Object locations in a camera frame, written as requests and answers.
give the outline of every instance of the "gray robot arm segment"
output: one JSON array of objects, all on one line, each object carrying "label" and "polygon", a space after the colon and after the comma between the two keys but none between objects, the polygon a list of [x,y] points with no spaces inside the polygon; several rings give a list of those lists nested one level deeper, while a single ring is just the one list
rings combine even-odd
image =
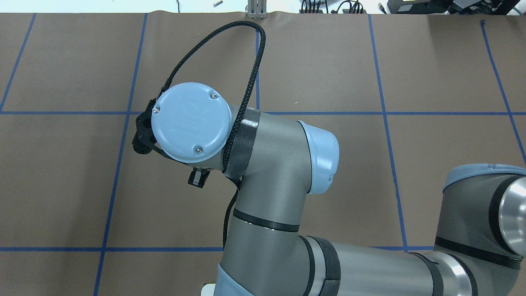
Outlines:
[{"label": "gray robot arm segment", "polygon": [[[195,83],[176,85],[159,98],[152,126],[170,157],[227,171],[221,147],[228,131],[216,127],[232,122],[236,107],[221,100]],[[215,296],[494,296],[513,287],[526,253],[526,170],[487,164],[453,170],[432,252],[345,245],[297,235],[307,194],[323,192],[332,182],[337,157],[316,147],[332,145],[338,154],[330,144],[333,135],[320,130],[322,136],[314,136],[315,128],[305,123],[266,113],[255,127],[246,135],[249,145],[232,148],[230,161],[240,153],[249,157],[240,166]]]}]

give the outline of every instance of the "black bracket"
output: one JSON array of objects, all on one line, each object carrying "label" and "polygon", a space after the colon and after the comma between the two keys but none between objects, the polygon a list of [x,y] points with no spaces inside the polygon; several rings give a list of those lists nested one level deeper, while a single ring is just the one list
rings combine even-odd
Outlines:
[{"label": "black bracket", "polygon": [[135,132],[135,136],[131,141],[133,150],[139,154],[148,154],[153,150],[170,160],[176,161],[166,154],[166,152],[164,152],[161,148],[155,145],[157,143],[157,139],[155,138],[154,131],[151,129],[151,110],[154,107],[155,102],[155,99],[150,100],[146,110],[135,119],[137,132]]},{"label": "black bracket", "polygon": [[203,188],[205,186],[206,179],[208,179],[208,175],[210,175],[211,169],[196,169],[190,173],[190,177],[188,178],[188,184]]}]

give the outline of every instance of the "metal bracket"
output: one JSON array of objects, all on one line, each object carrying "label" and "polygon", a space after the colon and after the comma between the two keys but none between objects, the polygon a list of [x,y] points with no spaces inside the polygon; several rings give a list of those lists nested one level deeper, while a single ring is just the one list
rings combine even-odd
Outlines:
[{"label": "metal bracket", "polygon": [[206,183],[206,179],[208,179],[208,175],[210,174],[211,169],[196,169],[190,173],[190,177],[188,178],[188,184],[203,188]]},{"label": "metal bracket", "polygon": [[248,0],[248,18],[267,18],[267,0]]}]

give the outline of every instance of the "light blue joint cap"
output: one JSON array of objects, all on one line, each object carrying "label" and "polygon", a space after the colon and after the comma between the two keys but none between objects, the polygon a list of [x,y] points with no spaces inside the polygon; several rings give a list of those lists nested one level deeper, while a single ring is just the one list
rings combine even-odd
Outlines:
[{"label": "light blue joint cap", "polygon": [[309,143],[312,166],[312,183],[309,194],[322,194],[329,189],[338,169],[340,159],[338,139],[331,132],[308,125],[301,120],[298,122],[303,127]]},{"label": "light blue joint cap", "polygon": [[196,82],[174,85],[155,103],[151,127],[163,150],[184,163],[216,155],[228,138],[232,112],[213,88]]},{"label": "light blue joint cap", "polygon": [[489,163],[474,163],[455,167],[449,172],[446,178],[446,187],[456,181],[460,181],[469,177],[488,175],[488,174],[519,174],[526,175],[526,169],[522,167],[507,165],[507,164],[489,164]]},{"label": "light blue joint cap", "polygon": [[217,265],[217,269],[219,273],[217,274],[214,296],[254,296],[231,278],[223,268],[221,268],[220,264]]}]

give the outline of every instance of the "white base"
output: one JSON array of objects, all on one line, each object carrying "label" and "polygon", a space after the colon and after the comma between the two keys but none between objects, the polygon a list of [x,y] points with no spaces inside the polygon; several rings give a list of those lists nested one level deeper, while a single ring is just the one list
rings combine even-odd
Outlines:
[{"label": "white base", "polygon": [[216,284],[206,284],[201,290],[201,296],[214,296]]}]

